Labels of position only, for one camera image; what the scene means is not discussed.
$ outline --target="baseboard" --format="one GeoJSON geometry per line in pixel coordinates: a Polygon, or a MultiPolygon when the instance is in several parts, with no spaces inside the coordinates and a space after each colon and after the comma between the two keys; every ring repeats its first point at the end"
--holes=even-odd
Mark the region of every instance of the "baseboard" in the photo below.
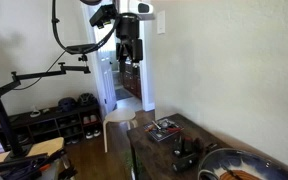
{"type": "Polygon", "coordinates": [[[155,103],[149,103],[149,104],[146,104],[144,107],[143,107],[144,111],[151,111],[153,109],[155,109],[155,103]]]}

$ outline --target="dark wooden table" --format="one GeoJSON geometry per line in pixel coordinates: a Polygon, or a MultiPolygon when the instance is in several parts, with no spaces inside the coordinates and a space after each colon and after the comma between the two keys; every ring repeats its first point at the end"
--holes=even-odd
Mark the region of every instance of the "dark wooden table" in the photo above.
{"type": "MultiPolygon", "coordinates": [[[[184,127],[184,130],[177,134],[189,136],[193,139],[199,138],[202,140],[204,147],[208,146],[211,143],[217,143],[221,147],[230,147],[223,141],[214,137],[212,134],[205,131],[204,129],[202,129],[201,127],[194,124],[192,121],[188,120],[180,114],[174,114],[165,118],[172,120],[184,127]]],[[[198,165],[195,165],[194,167],[180,173],[176,173],[172,169],[172,163],[178,160],[178,158],[172,154],[172,146],[174,138],[176,138],[177,134],[161,142],[157,142],[152,139],[148,133],[144,131],[144,128],[142,126],[127,131],[127,136],[131,143],[133,167],[136,179],[138,179],[138,173],[135,154],[137,155],[141,163],[144,165],[148,175],[153,180],[197,179],[198,165]]],[[[200,153],[199,159],[201,160],[204,155],[205,152],[200,153]]]]}

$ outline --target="white wall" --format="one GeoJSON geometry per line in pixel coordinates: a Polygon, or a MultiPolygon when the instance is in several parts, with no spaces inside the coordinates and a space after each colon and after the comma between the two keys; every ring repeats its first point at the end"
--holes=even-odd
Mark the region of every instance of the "white wall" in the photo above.
{"type": "MultiPolygon", "coordinates": [[[[44,72],[63,50],[57,45],[51,27],[51,0],[0,0],[0,86],[11,82],[11,71],[18,74],[44,72]]],[[[64,45],[87,43],[82,9],[79,1],[58,0],[59,36],[64,45]]],[[[60,61],[66,65],[83,66],[78,56],[65,54],[60,61]]],[[[92,59],[88,65],[92,71],[92,59]]],[[[55,65],[52,70],[59,70],[55,65]]],[[[23,81],[21,87],[33,81],[23,81]]],[[[67,75],[42,79],[24,91],[11,91],[2,97],[8,114],[57,105],[67,96],[81,93],[97,96],[93,74],[68,72],[67,75]]]]}
{"type": "Polygon", "coordinates": [[[158,1],[152,23],[156,118],[181,113],[288,166],[288,1],[158,1]]]}

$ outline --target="hardwood floor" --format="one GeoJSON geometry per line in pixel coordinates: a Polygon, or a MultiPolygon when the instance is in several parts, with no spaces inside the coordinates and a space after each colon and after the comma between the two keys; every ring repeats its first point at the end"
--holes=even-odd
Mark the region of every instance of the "hardwood floor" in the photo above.
{"type": "MultiPolygon", "coordinates": [[[[139,126],[155,119],[155,111],[138,111],[139,126]]],[[[90,140],[66,146],[68,157],[78,171],[77,180],[128,180],[130,169],[125,163],[125,154],[130,151],[126,135],[126,123],[108,123],[108,153],[104,152],[103,134],[90,140]]]]}

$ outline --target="metal pole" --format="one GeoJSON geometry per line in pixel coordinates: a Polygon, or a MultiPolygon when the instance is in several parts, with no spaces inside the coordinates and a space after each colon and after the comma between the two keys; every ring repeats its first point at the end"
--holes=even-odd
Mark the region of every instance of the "metal pole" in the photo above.
{"type": "Polygon", "coordinates": [[[3,103],[1,101],[1,96],[0,96],[0,124],[6,136],[6,139],[10,143],[10,146],[12,149],[11,156],[13,157],[24,156],[26,152],[23,150],[22,146],[19,144],[17,136],[15,135],[11,127],[11,123],[9,121],[9,118],[7,116],[3,103]]]}

